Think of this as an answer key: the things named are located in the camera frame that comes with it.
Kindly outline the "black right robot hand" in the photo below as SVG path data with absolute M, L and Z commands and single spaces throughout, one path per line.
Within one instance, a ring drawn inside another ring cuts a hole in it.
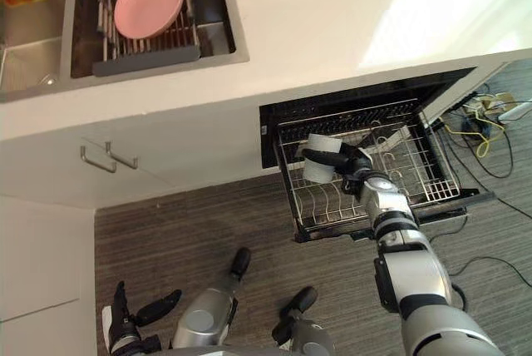
M 343 142 L 338 152 L 304 148 L 303 177 L 317 183 L 328 183 L 334 174 L 355 177 L 373 168 L 372 158 L 362 148 Z

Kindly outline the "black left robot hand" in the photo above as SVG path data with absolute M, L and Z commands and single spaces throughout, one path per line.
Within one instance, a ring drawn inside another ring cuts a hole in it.
M 126 336 L 138 336 L 138 327 L 145 327 L 165 317 L 179 303 L 181 295 L 182 291 L 176 289 L 132 314 L 128 309 L 125 282 L 120 281 L 112 304 L 102 310 L 103 333 L 107 335 L 109 342 Z

